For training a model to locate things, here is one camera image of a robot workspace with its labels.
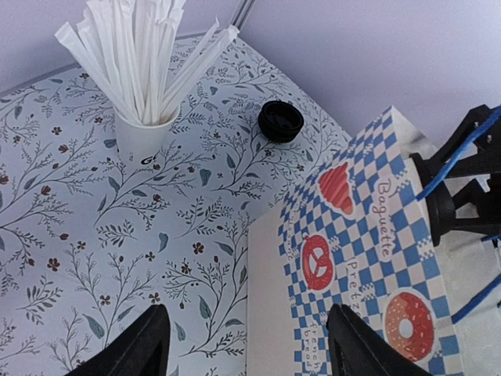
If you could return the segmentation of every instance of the blue checkered pattern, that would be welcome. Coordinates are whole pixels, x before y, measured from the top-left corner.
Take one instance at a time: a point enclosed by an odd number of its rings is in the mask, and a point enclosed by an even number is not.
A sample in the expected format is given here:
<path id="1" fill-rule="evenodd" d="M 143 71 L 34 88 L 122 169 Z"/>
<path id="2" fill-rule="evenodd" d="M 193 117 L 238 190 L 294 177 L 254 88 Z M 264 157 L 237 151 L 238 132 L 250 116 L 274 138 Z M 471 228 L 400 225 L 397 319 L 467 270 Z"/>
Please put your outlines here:
<path id="1" fill-rule="evenodd" d="M 332 162 L 322 165 L 284 200 L 279 253 L 285 262 L 285 274 L 290 278 L 288 293 L 292 317 L 297 319 L 299 328 L 305 327 L 307 318 L 324 324 L 332 304 L 350 304 L 346 261 L 356 260 L 362 295 L 359 312 L 364 321 L 383 337 L 383 312 L 389 295 L 403 287 L 417 291 L 429 302 L 435 323 L 441 322 L 439 326 L 435 325 L 437 340 L 433 357 L 418 364 L 432 374 L 463 374 L 442 276 L 427 225 L 406 178 L 391 112 L 392 108 L 386 110 L 360 132 L 345 151 L 336 155 Z M 322 172 L 346 161 L 350 166 L 349 182 L 356 205 L 356 219 L 347 219 L 331 210 L 316 184 Z M 391 260 L 382 262 L 377 254 L 377 221 L 368 214 L 373 203 L 374 183 L 386 175 L 393 175 L 398 185 L 390 198 L 395 249 Z M 301 272 L 300 255 L 305 235 L 316 233 L 329 241 L 336 269 L 335 281 L 323 293 L 309 291 Z M 295 338 L 301 341 L 301 331 L 295 333 Z M 326 345 L 326 330 L 324 335 L 323 344 Z M 312 373 L 301 352 L 294 354 L 294 361 L 297 362 L 296 375 Z M 329 374 L 328 369 L 326 363 L 317 374 Z"/>

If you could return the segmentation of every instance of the flower print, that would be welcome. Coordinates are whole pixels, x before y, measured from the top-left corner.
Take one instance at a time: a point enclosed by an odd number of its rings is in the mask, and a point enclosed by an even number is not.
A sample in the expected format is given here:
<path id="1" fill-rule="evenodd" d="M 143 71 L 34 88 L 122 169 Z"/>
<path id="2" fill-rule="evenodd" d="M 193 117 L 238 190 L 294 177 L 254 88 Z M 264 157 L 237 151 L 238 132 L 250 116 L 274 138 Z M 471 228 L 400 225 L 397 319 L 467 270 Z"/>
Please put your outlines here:
<path id="1" fill-rule="evenodd" d="M 148 261 L 151 262 L 155 259 L 156 256 L 152 251 L 150 251 L 150 253 L 146 253 L 144 257 L 146 257 L 148 259 Z"/>
<path id="2" fill-rule="evenodd" d="M 43 186 L 40 190 L 40 193 L 44 196 L 48 196 L 49 193 L 51 191 L 51 187 L 50 186 Z"/>
<path id="3" fill-rule="evenodd" d="M 151 304 L 158 303 L 160 301 L 160 295 L 156 292 L 155 294 L 150 294 L 148 298 L 151 299 Z"/>
<path id="4" fill-rule="evenodd" d="M 50 258 L 49 262 L 47 263 L 47 267 L 49 269 L 52 269 L 53 272 L 57 272 L 57 268 L 59 268 L 61 264 L 59 261 L 57 261 L 57 258 Z"/>
<path id="5" fill-rule="evenodd" d="M 101 299 L 101 306 L 109 306 L 111 304 L 111 297 L 109 295 L 101 295 L 99 296 L 99 299 Z"/>
<path id="6" fill-rule="evenodd" d="M 204 253 L 204 245 L 201 244 L 200 242 L 194 244 L 193 252 L 195 252 L 195 255 L 198 255 L 199 253 Z"/>
<path id="7" fill-rule="evenodd" d="M 189 262 L 186 262 L 186 259 L 182 260 L 181 271 L 184 274 L 190 274 L 191 268 L 189 267 Z"/>

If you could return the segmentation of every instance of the floral tablecloth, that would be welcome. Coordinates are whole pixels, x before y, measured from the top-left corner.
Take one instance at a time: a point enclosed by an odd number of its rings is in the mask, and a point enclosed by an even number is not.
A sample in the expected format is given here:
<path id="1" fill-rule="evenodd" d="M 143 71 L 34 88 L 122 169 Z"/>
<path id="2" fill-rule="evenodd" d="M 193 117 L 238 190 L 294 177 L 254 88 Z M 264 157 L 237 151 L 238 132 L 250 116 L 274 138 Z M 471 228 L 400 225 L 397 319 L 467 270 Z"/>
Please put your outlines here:
<path id="1" fill-rule="evenodd" d="M 293 143 L 259 132 L 271 99 L 305 116 Z M 150 168 L 121 163 L 111 104 L 80 68 L 1 98 L 0 375 L 65 374 L 160 303 L 169 375 L 245 375 L 249 225 L 348 140 L 241 40 Z"/>

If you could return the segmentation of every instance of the light purple wall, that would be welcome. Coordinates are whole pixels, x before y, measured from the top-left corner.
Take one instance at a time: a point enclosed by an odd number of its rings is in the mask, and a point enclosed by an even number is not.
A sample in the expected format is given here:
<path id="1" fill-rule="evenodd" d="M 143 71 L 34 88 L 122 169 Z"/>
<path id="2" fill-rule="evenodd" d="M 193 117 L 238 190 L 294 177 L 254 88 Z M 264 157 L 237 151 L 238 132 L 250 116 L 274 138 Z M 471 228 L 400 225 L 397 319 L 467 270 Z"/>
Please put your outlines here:
<path id="1" fill-rule="evenodd" d="M 188 0 L 179 34 L 207 30 L 218 16 L 229 24 L 240 0 Z M 74 62 L 53 37 L 66 21 L 75 26 L 85 0 L 0 1 L 0 92 Z"/>
<path id="2" fill-rule="evenodd" d="M 351 134 L 394 104 L 439 144 L 501 103 L 499 0 L 257 0 L 240 36 Z"/>

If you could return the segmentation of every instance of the donut illustration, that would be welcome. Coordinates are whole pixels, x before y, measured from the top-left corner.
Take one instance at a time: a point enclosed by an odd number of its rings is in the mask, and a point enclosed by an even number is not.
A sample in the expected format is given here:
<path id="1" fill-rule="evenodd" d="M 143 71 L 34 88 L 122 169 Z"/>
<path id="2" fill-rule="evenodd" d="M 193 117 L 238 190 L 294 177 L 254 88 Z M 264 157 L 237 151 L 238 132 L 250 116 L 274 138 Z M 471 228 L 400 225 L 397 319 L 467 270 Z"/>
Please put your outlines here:
<path id="1" fill-rule="evenodd" d="M 413 289 L 399 289 L 388 301 L 383 317 L 386 341 L 414 363 L 428 361 L 433 356 L 435 342 L 428 301 Z"/>

